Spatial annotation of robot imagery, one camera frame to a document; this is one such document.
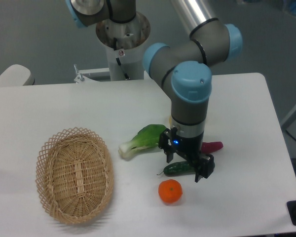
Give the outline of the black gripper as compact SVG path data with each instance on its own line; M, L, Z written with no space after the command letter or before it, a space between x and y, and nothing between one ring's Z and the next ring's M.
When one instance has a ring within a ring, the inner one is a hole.
M201 152L203 135L184 138L178 135L176 128L166 129L160 134L158 146L166 155L168 164L187 161L195 170L195 183L201 178L208 178L214 171L215 163L212 154Z

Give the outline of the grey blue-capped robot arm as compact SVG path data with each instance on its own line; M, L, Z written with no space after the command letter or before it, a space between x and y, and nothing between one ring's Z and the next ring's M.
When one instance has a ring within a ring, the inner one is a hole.
M167 161L174 154L184 158L195 180L208 178L214 158L201 146L209 97L210 67L232 59L242 50L242 35L232 24L222 24L208 0L174 0L172 6L189 34L178 47L147 44L148 19L136 10L134 0L69 0L76 25L95 25L98 40L106 49L112 81L138 80L148 74L171 100L170 128L158 134Z

